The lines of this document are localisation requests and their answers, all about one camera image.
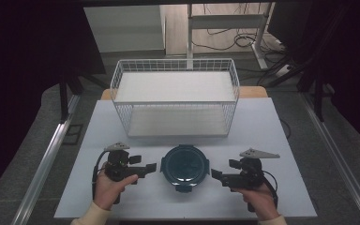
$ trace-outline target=white sleeve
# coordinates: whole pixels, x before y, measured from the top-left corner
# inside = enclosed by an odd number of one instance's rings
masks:
[[[274,219],[260,221],[260,225],[286,225],[285,217],[279,216]]]
[[[101,209],[92,202],[86,213],[82,217],[72,220],[71,225],[103,225],[109,215],[110,211]]]

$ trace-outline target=gray floor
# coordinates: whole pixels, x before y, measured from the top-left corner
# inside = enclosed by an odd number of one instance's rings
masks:
[[[196,57],[205,56],[213,57],[213,55],[197,55]],[[232,57],[238,68],[258,70],[258,65],[251,53],[225,54],[219,57],[223,56]],[[103,55],[107,75],[96,77],[109,83],[116,62],[120,58],[161,57],[163,57],[161,54],[143,55],[140,52],[126,55]],[[242,85],[255,85],[262,76],[260,72],[244,70],[239,70],[238,75]],[[318,217],[288,218],[288,223],[360,224],[360,211],[314,127],[300,94],[296,91],[297,81],[298,77],[292,78],[277,87],[267,89],[267,92],[274,100],[279,118],[286,121],[291,128],[288,130],[284,126],[284,132],[290,134],[289,144]],[[28,224],[69,224],[67,220],[53,219],[53,214],[68,180],[96,101],[103,91],[99,86],[85,79],[82,79],[82,83],[85,91],[72,120],[73,127],[58,152]],[[42,107],[34,125],[0,180],[0,224],[9,224],[12,221],[54,134],[60,119],[58,94],[57,86],[45,92]],[[324,99],[322,108],[325,124],[360,182],[360,135],[331,105],[330,97]],[[77,140],[78,137],[70,133],[76,132],[79,126],[82,128],[79,140]]]

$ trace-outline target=white wire basket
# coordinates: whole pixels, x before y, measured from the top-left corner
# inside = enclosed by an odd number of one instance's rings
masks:
[[[120,60],[111,82],[129,137],[226,137],[238,96],[232,59]]]

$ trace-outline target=metal rail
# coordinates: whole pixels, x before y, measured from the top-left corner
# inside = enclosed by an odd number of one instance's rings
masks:
[[[344,157],[341,155],[338,146],[336,145],[335,141],[333,140],[329,130],[326,128],[324,122],[318,118],[318,116],[314,113],[313,104],[308,97],[308,94],[300,94],[301,99],[305,103],[305,107],[309,113],[309,116],[312,119],[316,129],[318,130],[326,149],[328,150],[329,155],[333,159],[337,170],[339,171],[341,177],[343,178],[348,190],[352,194],[352,197],[360,210],[360,184],[355,179],[352,170],[350,169],[349,165],[347,164]]]
[[[12,225],[26,224],[28,219],[30,218],[34,206],[37,202],[38,196],[40,194],[40,191],[42,190],[46,178],[48,177],[49,171],[51,170],[58,149],[60,148],[60,145],[68,130],[68,126],[71,123],[79,99],[80,96],[72,96],[71,100],[69,101],[68,104],[69,115],[67,121],[57,126],[57,129],[52,136],[52,140],[48,148],[46,149],[45,155],[43,156],[43,159],[40,161],[39,167],[35,172],[34,178],[31,181],[31,184],[28,187],[27,192],[24,195],[24,198],[22,199],[22,203],[20,204],[14,219],[11,221]]]

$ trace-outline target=white tabletop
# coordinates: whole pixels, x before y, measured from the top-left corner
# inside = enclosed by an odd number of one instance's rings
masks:
[[[210,168],[225,173],[239,173],[228,160],[240,159],[239,153],[250,147],[280,154],[280,158],[262,159],[262,168],[278,183],[278,211],[285,217],[308,218],[317,214],[283,132],[272,99],[240,98],[227,138],[143,138],[127,137],[113,103],[97,102],[83,143],[57,207],[55,218],[78,218],[92,201],[92,172],[98,156],[113,143],[130,146],[131,156],[142,155],[142,163],[156,163],[157,171],[128,186],[121,202],[112,208],[111,218],[121,220],[151,219],[255,219],[239,193],[207,175],[190,193],[176,192],[159,172],[160,161],[178,144],[193,144],[203,151]]]

